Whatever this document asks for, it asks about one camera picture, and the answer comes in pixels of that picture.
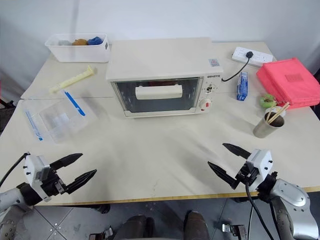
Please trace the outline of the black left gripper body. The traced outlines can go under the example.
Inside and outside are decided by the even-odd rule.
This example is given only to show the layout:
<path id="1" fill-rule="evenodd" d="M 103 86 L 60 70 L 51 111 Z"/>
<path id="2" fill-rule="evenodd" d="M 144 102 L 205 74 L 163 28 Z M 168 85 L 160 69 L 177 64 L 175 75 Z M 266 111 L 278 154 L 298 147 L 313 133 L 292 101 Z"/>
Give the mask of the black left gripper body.
<path id="1" fill-rule="evenodd" d="M 41 188 L 48 197 L 67 192 L 67 185 L 63 183 L 56 170 L 49 170 L 47 179 L 42 181 Z"/>

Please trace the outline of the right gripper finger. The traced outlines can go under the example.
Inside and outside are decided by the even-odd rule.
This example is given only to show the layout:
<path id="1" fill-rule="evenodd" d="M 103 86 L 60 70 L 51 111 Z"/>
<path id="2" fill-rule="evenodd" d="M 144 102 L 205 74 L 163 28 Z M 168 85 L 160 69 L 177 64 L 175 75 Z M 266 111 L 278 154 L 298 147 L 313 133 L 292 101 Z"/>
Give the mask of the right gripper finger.
<path id="1" fill-rule="evenodd" d="M 227 148 L 230 152 L 232 152 L 233 154 L 235 154 L 236 156 L 240 156 L 244 159 L 248 159 L 249 156 L 251 155 L 250 152 L 246 151 L 245 149 L 231 144 L 231 143 L 223 143 L 222 144 L 225 148 Z"/>
<path id="2" fill-rule="evenodd" d="M 213 172 L 223 181 L 225 181 L 233 190 L 238 186 L 238 182 L 235 178 L 227 174 L 227 172 L 218 165 L 208 161 L 207 164 L 213 170 Z"/>

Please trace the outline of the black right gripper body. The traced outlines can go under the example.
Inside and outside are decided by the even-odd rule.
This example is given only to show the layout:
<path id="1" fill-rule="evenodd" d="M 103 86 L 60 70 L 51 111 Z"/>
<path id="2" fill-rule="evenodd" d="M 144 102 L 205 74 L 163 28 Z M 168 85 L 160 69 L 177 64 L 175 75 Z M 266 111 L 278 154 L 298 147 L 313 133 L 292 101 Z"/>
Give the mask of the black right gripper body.
<path id="1" fill-rule="evenodd" d="M 249 186 L 256 180 L 259 169 L 254 167 L 252 162 L 246 161 L 235 176 L 236 183 L 248 184 Z"/>

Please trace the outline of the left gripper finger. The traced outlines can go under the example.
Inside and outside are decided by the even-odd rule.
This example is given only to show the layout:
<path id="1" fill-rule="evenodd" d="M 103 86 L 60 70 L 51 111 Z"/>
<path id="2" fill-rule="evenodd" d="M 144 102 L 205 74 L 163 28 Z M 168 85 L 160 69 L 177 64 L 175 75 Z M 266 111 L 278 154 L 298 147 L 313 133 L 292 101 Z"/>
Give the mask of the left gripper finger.
<path id="1" fill-rule="evenodd" d="M 54 161 L 49 166 L 52 170 L 57 171 L 62 167 L 67 167 L 71 165 L 76 160 L 78 160 L 82 155 L 83 155 L 82 153 L 73 153 Z"/>
<path id="2" fill-rule="evenodd" d="M 97 169 L 90 170 L 77 177 L 72 183 L 66 186 L 65 192 L 72 194 L 82 186 L 84 186 L 97 173 Z"/>

